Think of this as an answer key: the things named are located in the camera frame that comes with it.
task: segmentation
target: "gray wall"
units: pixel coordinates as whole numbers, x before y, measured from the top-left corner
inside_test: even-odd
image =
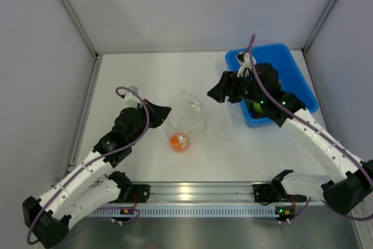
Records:
[[[333,135],[364,160],[373,159],[372,19],[373,0],[339,0],[307,54]]]
[[[70,0],[100,52],[301,48],[328,0]]]
[[[58,0],[0,7],[0,247],[22,249],[22,202],[62,176],[93,58]]]

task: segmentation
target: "orange object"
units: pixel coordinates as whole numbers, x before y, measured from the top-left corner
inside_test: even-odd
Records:
[[[171,146],[174,148],[174,150],[177,152],[183,152],[187,150],[190,144],[189,138],[185,134],[181,134],[181,133],[174,134],[170,138],[170,143],[171,143]]]

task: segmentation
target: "clear plastic bag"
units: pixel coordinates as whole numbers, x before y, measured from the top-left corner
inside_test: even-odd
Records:
[[[163,124],[164,132],[171,147],[177,152],[184,152],[205,131],[204,108],[197,97],[187,90],[172,97],[168,106],[172,110]]]

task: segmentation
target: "blue bin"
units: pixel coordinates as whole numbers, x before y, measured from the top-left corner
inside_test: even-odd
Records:
[[[238,71],[240,63],[236,56],[238,53],[245,50],[246,49],[232,50],[226,54],[226,61],[230,71]],[[316,97],[305,81],[288,47],[284,44],[264,45],[254,47],[252,53],[257,64],[267,62],[272,64],[274,69],[279,72],[283,90],[295,94],[302,100],[310,112],[314,113],[317,111],[319,104]],[[242,101],[241,107],[247,126],[256,128],[273,123],[273,121],[268,118],[254,119],[252,113],[249,112],[247,108],[246,102]]]

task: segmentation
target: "robotic arm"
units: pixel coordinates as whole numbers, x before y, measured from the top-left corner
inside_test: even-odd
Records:
[[[268,98],[247,64],[239,72],[224,71],[219,83],[207,95],[219,103],[228,97],[230,103],[245,100],[260,105],[264,115],[295,137],[329,174],[329,177],[314,176],[285,170],[272,180],[269,192],[277,201],[288,199],[290,195],[322,199],[336,212],[349,213],[372,191],[371,183],[361,169],[372,178],[373,160],[364,162],[342,147],[314,120],[297,96],[281,89],[278,72],[270,64],[256,64],[255,69],[261,86],[290,114]]]
[[[130,179],[113,169],[132,152],[132,143],[147,127],[157,128],[164,122],[171,108],[147,100],[140,104],[137,89],[130,90],[121,95],[125,108],[115,119],[112,130],[99,140],[84,161],[48,192],[24,201],[24,222],[45,248],[61,242],[78,221],[98,207],[111,201],[124,202],[131,194]],[[110,175],[100,185],[90,188],[104,174]]]

